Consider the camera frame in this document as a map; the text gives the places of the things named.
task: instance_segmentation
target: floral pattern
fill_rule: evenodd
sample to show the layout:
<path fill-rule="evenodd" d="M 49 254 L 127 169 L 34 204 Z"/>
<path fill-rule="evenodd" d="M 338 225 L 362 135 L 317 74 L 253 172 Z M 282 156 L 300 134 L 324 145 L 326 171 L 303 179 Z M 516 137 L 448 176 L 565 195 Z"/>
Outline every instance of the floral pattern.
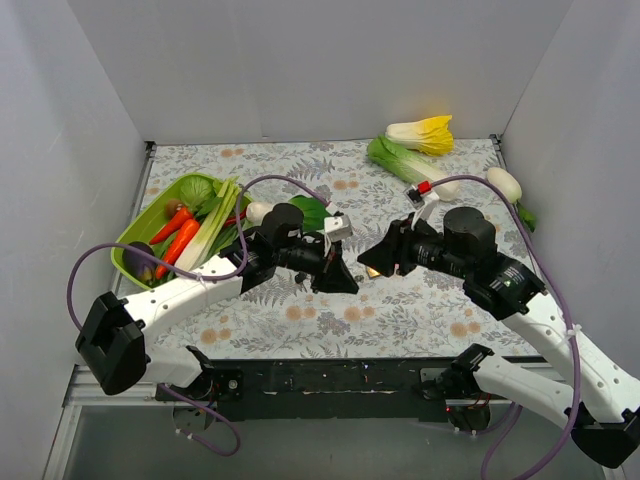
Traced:
<path fill-rule="evenodd" d="M 380 240 L 389 222 L 410 211 L 406 184 L 366 158 L 368 141 L 185 145 L 159 147 L 143 199 L 144 208 L 181 175 L 200 171 L 247 182 L 276 173 L 302 180 L 347 213 L 354 236 L 344 244 L 345 261 L 361 275 L 357 295 L 313 295 L 292 272 L 278 270 L 269 282 L 185 319 L 164 333 L 165 346 L 196 345 L 212 358 L 326 358 L 456 356 L 478 342 L 501 355 L 536 352 L 519 336 L 473 305 L 461 281 L 416 270 L 402 278 L 369 279 L 356 257 Z M 455 149 L 433 161 L 449 174 L 484 176 L 498 165 L 490 140 L 457 140 Z M 298 194 L 276 181 L 255 185 L 253 198 L 276 203 Z M 436 229 L 452 206 L 481 210 L 497 227 L 502 251 L 531 266 L 507 210 L 482 185 L 464 182 L 452 203 L 432 216 Z M 133 293 L 126 284 L 120 295 Z"/>

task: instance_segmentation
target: purple eggplant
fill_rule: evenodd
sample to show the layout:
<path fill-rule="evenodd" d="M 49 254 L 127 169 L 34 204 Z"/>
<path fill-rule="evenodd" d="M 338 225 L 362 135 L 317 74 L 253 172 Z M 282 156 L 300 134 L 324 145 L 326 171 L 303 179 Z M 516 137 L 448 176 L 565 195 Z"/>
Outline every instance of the purple eggplant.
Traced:
<path fill-rule="evenodd" d="M 131 242 L 129 245 L 149 255 L 154 255 L 151 247 L 144 242 Z M 130 250 L 125 250 L 122 252 L 122 261 L 124 262 L 124 268 L 127 269 L 127 272 L 136 279 L 145 285 L 150 285 L 151 282 L 153 282 L 153 272 L 156 269 L 156 264 L 151 260 L 143 258 L 141 255 L 137 255 Z"/>

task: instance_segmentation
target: white wall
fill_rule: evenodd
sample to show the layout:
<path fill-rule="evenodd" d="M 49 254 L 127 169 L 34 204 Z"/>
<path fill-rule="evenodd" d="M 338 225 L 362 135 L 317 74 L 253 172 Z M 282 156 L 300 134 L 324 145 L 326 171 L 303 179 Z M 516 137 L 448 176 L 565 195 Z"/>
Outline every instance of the white wall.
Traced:
<path fill-rule="evenodd" d="M 0 0 L 0 477 L 39 479 L 77 332 L 66 281 L 124 227 L 144 144 L 64 0 Z M 76 305 L 107 289 L 89 261 Z"/>
<path fill-rule="evenodd" d="M 571 0 L 69 0 L 145 139 L 501 133 Z"/>
<path fill-rule="evenodd" d="M 574 0 L 504 135 L 509 170 L 540 218 L 535 244 L 575 320 L 635 376 L 640 376 L 638 25 L 637 1 Z"/>

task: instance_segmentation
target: green basket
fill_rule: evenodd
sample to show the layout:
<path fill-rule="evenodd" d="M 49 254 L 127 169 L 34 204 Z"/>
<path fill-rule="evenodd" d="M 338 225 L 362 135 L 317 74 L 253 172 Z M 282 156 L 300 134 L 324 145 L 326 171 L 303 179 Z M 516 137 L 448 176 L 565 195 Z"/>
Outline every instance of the green basket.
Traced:
<path fill-rule="evenodd" d="M 147 207 L 144 209 L 140 215 L 129 225 L 129 227 L 124 231 L 122 235 L 116 240 L 118 243 L 131 243 L 131 242 L 145 242 L 149 243 L 149 241 L 155 236 L 156 233 L 160 231 L 160 229 L 166 225 L 169 221 L 164 213 L 164 206 L 167 203 L 167 200 L 170 198 L 180 198 L 180 188 L 182 187 L 182 182 L 184 182 L 188 178 L 200 177 L 205 178 L 207 180 L 211 180 L 213 182 L 213 188 L 218 191 L 222 186 L 222 180 L 214 177 L 210 177 L 209 175 L 205 175 L 203 173 L 188 173 L 187 175 L 183 175 L 178 178 L 175 182 L 173 182 L 164 192 L 162 192 L 158 197 Z M 247 195 L 242 199 L 242 208 L 244 209 L 251 202 L 251 198 Z M 157 255 L 158 250 L 161 248 L 162 243 L 158 245 L 151 245 L 153 252 Z M 113 265 L 122 272 L 122 274 L 131 280 L 133 283 L 138 285 L 140 288 L 144 288 L 145 290 L 149 290 L 151 287 L 145 285 L 136 279 L 133 275 L 130 275 L 129 272 L 124 268 L 124 262 L 122 261 L 122 252 L 121 248 L 112 248 L 111 249 L 111 262 Z"/>

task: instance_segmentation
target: red chili pepper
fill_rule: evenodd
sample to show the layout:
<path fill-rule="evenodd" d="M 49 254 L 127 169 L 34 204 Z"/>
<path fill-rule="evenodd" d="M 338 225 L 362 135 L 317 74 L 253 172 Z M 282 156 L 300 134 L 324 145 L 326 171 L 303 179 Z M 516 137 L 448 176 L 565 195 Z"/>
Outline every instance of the red chili pepper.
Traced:
<path fill-rule="evenodd" d="M 184 251 L 185 247 L 189 244 L 199 229 L 200 224 L 192 218 L 184 222 L 182 227 L 180 227 L 178 235 L 176 235 L 176 238 L 171 242 L 169 250 L 167 250 L 163 260 L 171 265 L 176 263 L 180 254 Z M 160 280 L 168 271 L 169 269 L 167 267 L 158 265 L 158 268 L 156 268 L 156 278 Z"/>
<path fill-rule="evenodd" d="M 242 211 L 242 213 L 240 214 L 240 220 L 244 220 L 245 218 L 247 218 L 247 209 L 245 207 L 245 209 Z M 231 225 L 233 225 L 234 223 L 236 223 L 236 217 L 235 215 L 233 217 L 229 217 L 227 218 L 227 221 L 224 222 L 222 224 L 222 228 L 224 227 L 230 227 Z"/>
<path fill-rule="evenodd" d="M 151 239 L 149 242 L 150 245 L 155 245 L 156 243 L 164 242 L 173 232 L 177 232 L 180 230 L 182 225 L 187 220 L 191 220 L 193 218 L 193 214 L 186 208 L 182 207 L 178 210 L 169 223 L 167 223 L 162 229 L 156 234 L 155 237 Z"/>

